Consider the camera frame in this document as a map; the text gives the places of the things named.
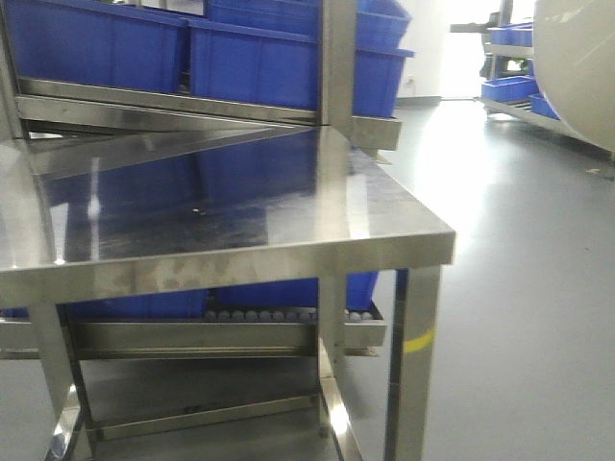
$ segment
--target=epoxy floor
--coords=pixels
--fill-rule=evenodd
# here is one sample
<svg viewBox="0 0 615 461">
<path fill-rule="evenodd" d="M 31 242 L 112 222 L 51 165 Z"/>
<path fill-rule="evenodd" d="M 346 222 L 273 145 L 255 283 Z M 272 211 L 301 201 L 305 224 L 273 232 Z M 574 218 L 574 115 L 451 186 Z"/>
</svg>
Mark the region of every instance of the epoxy floor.
<svg viewBox="0 0 615 461">
<path fill-rule="evenodd" d="M 382 167 L 458 232 L 445 268 L 425 461 L 615 459 L 615 170 L 606 153 L 480 104 L 399 109 Z M 375 301 L 390 312 L 392 274 Z M 379 461 L 388 350 L 352 358 L 345 392 Z M 309 388 L 309 360 L 86 365 L 99 417 L 231 393 Z M 0 460 L 41 459 L 54 421 L 35 361 L 0 361 Z M 312 411 L 99 445 L 97 459 L 336 459 Z"/>
</svg>

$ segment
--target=metal frame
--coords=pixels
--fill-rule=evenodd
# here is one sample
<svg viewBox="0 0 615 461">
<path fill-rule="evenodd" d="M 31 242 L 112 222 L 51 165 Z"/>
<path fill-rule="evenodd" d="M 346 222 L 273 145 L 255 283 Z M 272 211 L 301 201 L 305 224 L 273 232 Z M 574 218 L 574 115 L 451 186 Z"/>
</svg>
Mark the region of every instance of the metal frame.
<svg viewBox="0 0 615 461">
<path fill-rule="evenodd" d="M 264 137 L 284 130 L 292 133 L 302 126 L 331 125 L 359 147 L 369 150 L 396 147 L 399 122 L 352 116 L 357 0 L 323 0 L 319 112 L 42 80 L 18 81 L 12 67 L 10 44 L 1 7 L 0 0 L 0 103 L 3 107 L 0 111 L 0 140 L 24 137 L 22 126 L 25 121 L 33 127 L 48 131 L 125 133 L 223 129 L 247 130 L 248 136 Z M 240 142 L 239 138 L 243 135 L 244 133 L 238 133 L 233 140 Z M 344 160 L 345 158 L 335 156 L 328 158 L 328 161 L 333 162 Z M 45 158 L 38 160 L 37 167 L 44 169 L 44 161 Z M 319 278 L 320 315 L 317 328 L 293 325 L 235 325 L 226 329 L 220 325 L 172 323 L 71 324 L 67 321 L 65 312 L 54 303 L 69 301 L 67 297 L 70 296 L 76 300 L 100 298 L 100 294 L 94 293 L 87 283 L 79 283 L 79 280 L 84 281 L 91 275 L 93 268 L 55 268 L 53 274 L 42 269 L 25 285 L 24 280 L 17 282 L 20 275 L 16 274 L 16 289 L 10 295 L 13 298 L 5 301 L 17 303 L 18 300 L 20 303 L 27 303 L 32 322 L 0 322 L 3 333 L 9 333 L 0 336 L 0 346 L 3 348 L 0 358 L 37 356 L 42 363 L 59 421 L 46 457 L 48 461 L 91 459 L 97 440 L 251 418 L 293 411 L 314 404 L 322 410 L 321 428 L 326 429 L 323 433 L 332 434 L 340 459 L 357 461 L 362 458 L 338 384 L 343 378 L 341 365 L 348 352 L 360 350 L 366 345 L 378 344 L 383 335 L 383 324 L 377 321 L 370 326 L 345 325 L 343 311 L 339 307 L 345 302 L 346 275 L 349 272 L 374 269 L 374 266 L 382 269 L 427 267 L 413 269 L 411 280 L 408 279 L 407 269 L 398 271 L 384 456 L 385 461 L 420 461 L 439 286 L 437 264 L 450 260 L 453 239 L 452 235 L 443 235 L 439 241 L 441 246 L 428 245 L 429 249 L 426 250 L 423 237 L 418 235 L 411 242 L 404 239 L 399 239 L 398 242 L 395 238 L 382 241 L 380 251 L 388 255 L 387 267 L 369 262 L 370 256 L 373 255 L 367 250 L 365 255 L 357 255 L 357 247 L 349 247 L 349 250 L 355 252 L 352 255 L 345 255 L 348 253 L 345 248 L 339 249 L 338 263 L 332 273 L 318 267 L 319 263 L 327 260 L 322 251 L 318 253 L 316 250 L 318 255 L 306 258 L 307 261 L 312 260 L 314 265 L 307 265 L 302 275 Z M 300 250 L 305 254 L 310 251 L 311 249 Z M 230 260 L 233 253 L 208 255 L 208 262 L 212 262 L 209 266 L 218 266 L 216 261 L 224 265 L 224 261 Z M 285 248 L 254 253 L 255 260 L 260 256 L 267 256 L 269 259 L 297 259 L 296 255 L 289 255 L 288 249 Z M 171 256 L 166 261 L 159 261 L 159 264 L 163 266 L 164 262 L 173 264 L 174 261 L 180 260 L 190 265 L 198 262 L 200 257 Z M 130 290 L 131 294 L 151 292 L 151 287 L 132 284 L 139 271 L 147 270 L 148 260 L 127 260 L 124 263 L 130 265 L 129 272 L 134 271 L 133 277 L 129 272 L 124 274 L 131 285 L 126 289 Z M 111 263 L 106 269 L 112 272 L 123 270 L 120 265 Z M 259 274 L 265 274 L 263 280 L 259 279 L 263 278 Z M 280 268 L 256 270 L 250 279 L 235 282 L 268 281 L 288 276 L 292 274 L 284 273 L 281 264 Z M 216 285 L 219 277 L 213 269 L 203 270 L 199 277 L 189 282 L 194 286 L 178 289 Z M 70 279 L 77 282 L 65 284 L 65 281 Z M 164 342 L 161 344 L 152 339 L 154 336 L 160 336 L 160 328 L 165 332 Z M 195 341 L 195 338 L 198 338 L 197 342 L 202 341 L 203 334 L 206 332 L 210 335 L 213 328 L 220 334 L 213 337 L 212 344 L 195 347 L 192 341 Z M 263 341 L 262 336 L 268 330 L 273 331 L 270 344 Z M 122 331 L 126 334 L 125 341 L 114 337 L 116 333 L 121 335 Z M 143 342 L 144 331 L 147 331 L 146 338 L 149 339 Z M 252 341 L 248 340 L 247 344 L 238 347 L 239 342 L 234 335 L 241 334 L 245 340 L 247 333 L 255 333 L 258 337 L 252 337 Z M 285 342 L 281 343 L 280 339 L 284 337 Z M 317 354 L 319 400 L 314 396 L 294 396 L 146 421 L 114 424 L 93 421 L 81 374 L 81 359 L 103 356 L 133 357 L 140 354 L 165 357 L 191 354 L 207 356 L 215 353 L 215 350 L 223 350 L 223 356 Z"/>
</svg>

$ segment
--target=metal shelf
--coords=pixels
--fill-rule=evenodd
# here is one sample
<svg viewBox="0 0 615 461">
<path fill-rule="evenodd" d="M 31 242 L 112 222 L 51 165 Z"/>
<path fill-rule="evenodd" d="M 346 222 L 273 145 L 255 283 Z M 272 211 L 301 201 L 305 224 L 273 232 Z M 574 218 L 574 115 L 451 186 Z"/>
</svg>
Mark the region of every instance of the metal shelf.
<svg viewBox="0 0 615 461">
<path fill-rule="evenodd" d="M 554 131 L 556 133 L 565 134 L 566 136 L 575 137 L 584 142 L 589 142 L 580 134 L 575 133 L 567 125 L 560 120 L 555 120 L 551 117 L 546 117 L 538 113 L 534 113 L 529 110 L 530 104 L 528 99 L 522 99 L 519 101 L 512 101 L 509 103 L 499 103 L 491 99 L 479 98 L 486 109 L 493 110 L 499 113 L 505 113 L 515 118 L 523 120 L 524 122 L 531 123 L 541 128 Z"/>
<path fill-rule="evenodd" d="M 485 50 L 496 56 L 507 56 L 509 58 L 523 58 L 525 60 L 534 57 L 534 49 L 531 46 L 500 45 L 497 43 L 487 43 Z"/>
<path fill-rule="evenodd" d="M 386 322 L 373 304 L 370 313 L 374 320 L 344 324 L 346 355 L 374 355 L 373 348 L 382 346 Z M 0 359 L 38 358 L 30 322 L 7 318 L 2 324 Z M 76 321 L 71 327 L 81 360 L 310 356 L 316 355 L 317 345 L 313 321 Z"/>
</svg>

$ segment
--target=blue storage crate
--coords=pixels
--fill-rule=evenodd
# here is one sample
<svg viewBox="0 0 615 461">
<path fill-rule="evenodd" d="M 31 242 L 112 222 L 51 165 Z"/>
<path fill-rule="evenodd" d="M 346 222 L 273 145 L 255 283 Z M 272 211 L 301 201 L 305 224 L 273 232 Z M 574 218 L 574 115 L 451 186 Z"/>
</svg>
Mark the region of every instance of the blue storage crate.
<svg viewBox="0 0 615 461">
<path fill-rule="evenodd" d="M 194 319 L 203 317 L 208 290 L 189 290 L 155 295 L 111 298 L 67 303 L 71 317 L 77 319 Z M 3 309 L 2 315 L 28 317 L 28 309 Z"/>
<path fill-rule="evenodd" d="M 318 42 L 309 36 L 190 20 L 190 91 L 246 103 L 316 109 Z M 390 117 L 407 50 L 357 50 L 357 115 Z"/>
<path fill-rule="evenodd" d="M 26 317 L 28 317 L 28 309 L 26 309 L 25 307 L 18 307 L 15 309 L 2 309 L 0 310 L 0 317 L 25 319 Z"/>
<path fill-rule="evenodd" d="M 320 0 L 209 0 L 208 18 L 318 37 Z M 358 2 L 357 46 L 397 47 L 411 16 L 396 0 Z"/>
<path fill-rule="evenodd" d="M 125 4 L 120 4 L 124 7 L 128 7 L 128 8 L 136 8 L 136 5 L 125 5 Z M 162 14 L 166 17 L 171 17 L 171 18 L 175 18 L 175 19 L 194 19 L 194 18 L 202 18 L 203 16 L 201 14 L 193 14 L 190 12 L 175 12 L 172 10 L 163 10 L 161 8 L 154 8 L 154 7 L 142 7 L 145 11 L 147 12 L 154 12 L 156 14 Z M 187 27 L 182 27 L 182 29 L 180 29 L 180 49 L 181 49 L 181 55 L 180 55 L 180 68 L 182 69 L 183 72 L 187 72 L 189 70 L 190 67 L 190 31 L 188 30 Z"/>
<path fill-rule="evenodd" d="M 347 279 L 346 302 L 349 310 L 368 310 L 378 272 L 351 274 Z M 318 279 L 297 279 L 239 285 L 215 290 L 215 299 L 224 305 L 318 306 Z"/>
<path fill-rule="evenodd" d="M 524 99 L 536 92 L 538 84 L 526 76 L 489 80 L 482 84 L 482 97 L 499 102 Z"/>
<path fill-rule="evenodd" d="M 500 45 L 531 46 L 531 34 L 533 24 L 524 22 L 520 24 L 508 24 L 501 27 L 492 27 L 491 43 Z"/>
<path fill-rule="evenodd" d="M 529 101 L 531 102 L 532 112 L 559 120 L 559 117 L 549 104 L 549 101 L 547 101 L 541 93 L 530 95 Z"/>
<path fill-rule="evenodd" d="M 510 44 L 517 46 L 531 46 L 533 25 L 520 24 L 510 29 Z"/>
<path fill-rule="evenodd" d="M 181 17 L 94 0 L 6 0 L 20 75 L 175 92 L 187 43 Z"/>
</svg>

